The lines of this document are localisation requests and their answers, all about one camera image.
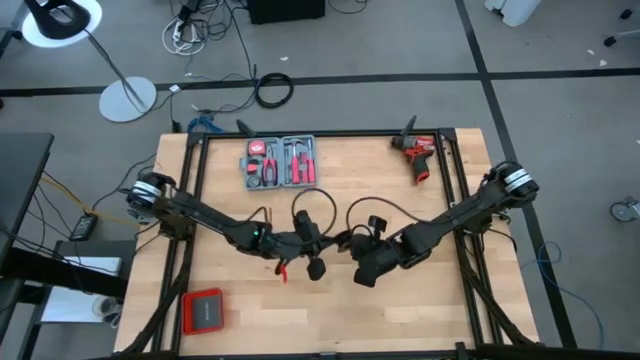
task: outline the yellow cable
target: yellow cable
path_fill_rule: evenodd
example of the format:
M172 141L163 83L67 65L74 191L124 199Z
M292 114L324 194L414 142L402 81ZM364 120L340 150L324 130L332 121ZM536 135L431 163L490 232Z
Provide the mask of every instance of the yellow cable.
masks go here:
M52 181L50 179L47 179L45 177L41 178L42 181L46 182L47 184L55 187L56 189L62 191L63 194L65 194L69 199L71 199L71 201L73 201L74 203L80 205L80 207L82 207L82 209L87 213L87 214L92 214L92 215L96 215L98 217L101 217L105 220L111 220L113 222L117 222L120 224L124 224L124 225L131 225L131 226L135 226L135 227L139 227L140 224L137 223L133 223L131 221L126 221L126 220L122 220L122 219L118 219L116 217L113 217L111 215L107 215L104 213L100 213L97 211L93 211L91 210L91 208L89 206L87 206L85 203L83 203L82 201L78 200L73 194L71 194L67 189L65 189L64 187L60 186L60 184L56 183L55 181Z

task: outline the black box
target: black box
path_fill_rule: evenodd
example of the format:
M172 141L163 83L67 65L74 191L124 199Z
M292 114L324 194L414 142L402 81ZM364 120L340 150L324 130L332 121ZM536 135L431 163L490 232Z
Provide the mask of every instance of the black box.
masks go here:
M324 16L325 0L247 0L253 24L318 19Z

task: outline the pliers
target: pliers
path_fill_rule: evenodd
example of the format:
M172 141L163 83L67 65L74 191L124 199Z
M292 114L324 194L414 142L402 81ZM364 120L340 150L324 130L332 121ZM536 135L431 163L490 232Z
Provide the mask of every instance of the pliers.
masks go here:
M267 146L267 156L262 166L262 183L264 186L269 185L269 183L273 186L278 184L278 163L273 157L273 149L271 146Z

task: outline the lamp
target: lamp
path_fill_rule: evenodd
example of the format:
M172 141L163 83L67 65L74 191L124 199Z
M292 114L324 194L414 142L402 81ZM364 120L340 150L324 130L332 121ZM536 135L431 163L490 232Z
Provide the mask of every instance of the lamp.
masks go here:
M146 78L125 77L107 53L91 35L102 20L102 7L96 0L49 0L43 5L36 0L24 0L30 14L22 23L24 38L41 48L60 48L89 38L91 44L116 73L115 81L100 94L100 113L113 122L128 122L146 114L157 97L155 85ZM69 21L53 15L64 14Z

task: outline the screwdriver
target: screwdriver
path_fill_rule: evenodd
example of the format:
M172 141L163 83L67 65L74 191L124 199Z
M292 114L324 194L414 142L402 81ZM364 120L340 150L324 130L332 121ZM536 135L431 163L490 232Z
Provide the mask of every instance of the screwdriver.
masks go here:
M313 153L313 148L311 147L311 140L309 140L309 155L310 156L307 157L307 171L309 172L309 182L313 184L316 182L316 167L313 164L313 158L315 157L315 154Z
M299 184L300 170L299 170L299 164L298 164L298 156L296 155L296 142L293 141L291 145L293 146L293 157L291 158L291 177L292 177L291 182L294 184Z

